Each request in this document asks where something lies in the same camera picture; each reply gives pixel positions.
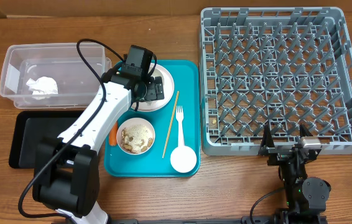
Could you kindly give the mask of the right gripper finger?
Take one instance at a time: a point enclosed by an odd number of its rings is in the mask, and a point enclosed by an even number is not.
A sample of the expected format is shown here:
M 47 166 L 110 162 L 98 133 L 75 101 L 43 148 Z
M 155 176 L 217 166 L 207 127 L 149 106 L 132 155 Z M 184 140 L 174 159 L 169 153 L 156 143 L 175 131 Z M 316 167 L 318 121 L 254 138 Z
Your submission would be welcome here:
M 312 133 L 307 129 L 307 127 L 304 124 L 300 124 L 299 128 L 300 128 L 299 133 L 301 138 L 312 136 Z
M 271 130 L 268 124 L 264 126 L 264 132 L 261 142 L 261 147 L 275 147 L 274 141 L 272 138 Z

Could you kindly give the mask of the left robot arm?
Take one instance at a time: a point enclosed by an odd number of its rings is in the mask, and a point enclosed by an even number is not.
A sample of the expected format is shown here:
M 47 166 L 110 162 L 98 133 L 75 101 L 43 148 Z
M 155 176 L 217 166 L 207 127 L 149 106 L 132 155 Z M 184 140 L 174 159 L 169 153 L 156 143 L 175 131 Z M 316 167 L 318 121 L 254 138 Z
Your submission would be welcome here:
M 115 122 L 140 102 L 164 99 L 163 84 L 152 77 L 156 55 L 132 45 L 128 54 L 96 78 L 100 87 L 80 117 L 56 138 L 43 138 L 35 150 L 34 177 L 18 202 L 23 209 L 28 191 L 36 202 L 51 209 L 44 217 L 63 217 L 69 223 L 111 223 L 98 205 L 99 151 Z

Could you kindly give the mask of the white napkin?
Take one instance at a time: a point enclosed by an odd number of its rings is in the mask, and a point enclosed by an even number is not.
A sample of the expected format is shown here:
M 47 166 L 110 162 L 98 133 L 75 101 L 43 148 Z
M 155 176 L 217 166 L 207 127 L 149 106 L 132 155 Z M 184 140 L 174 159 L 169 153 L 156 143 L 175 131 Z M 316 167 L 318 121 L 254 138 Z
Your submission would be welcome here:
M 26 82 L 26 85 L 29 87 L 29 90 L 32 91 L 33 99 L 43 100 L 49 98 L 49 96 L 45 97 L 44 95 L 57 95 L 58 94 L 58 86 L 57 82 L 50 77 L 40 77 L 37 80 L 29 79 Z

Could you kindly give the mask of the white bowl with food scraps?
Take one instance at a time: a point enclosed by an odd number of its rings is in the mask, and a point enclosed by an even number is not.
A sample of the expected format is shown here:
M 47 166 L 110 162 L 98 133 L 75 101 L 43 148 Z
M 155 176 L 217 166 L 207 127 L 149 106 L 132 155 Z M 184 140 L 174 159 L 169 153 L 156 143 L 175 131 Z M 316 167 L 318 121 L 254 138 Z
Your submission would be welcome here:
M 146 119 L 130 118 L 119 126 L 116 140 L 126 154 L 132 156 L 145 154 L 154 145 L 155 130 Z

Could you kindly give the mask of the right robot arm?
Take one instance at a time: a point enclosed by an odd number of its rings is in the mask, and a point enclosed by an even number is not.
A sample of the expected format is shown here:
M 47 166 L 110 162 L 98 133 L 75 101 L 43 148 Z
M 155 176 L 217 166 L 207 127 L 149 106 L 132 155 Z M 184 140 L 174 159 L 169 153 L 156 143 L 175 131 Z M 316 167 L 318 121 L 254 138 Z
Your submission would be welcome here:
M 317 159 L 322 144 L 316 136 L 300 125 L 300 139 L 290 148 L 274 144 L 269 125 L 265 125 L 263 139 L 258 154 L 267 156 L 268 166 L 277 166 L 279 179 L 283 186 L 258 199 L 250 209 L 251 223 L 326 223 L 327 218 L 320 214 L 326 210 L 331 185 L 318 177 L 309 177 L 305 165 Z M 253 211 L 257 204 L 278 192 L 284 191 L 287 208 L 279 208 L 268 217 L 255 217 Z

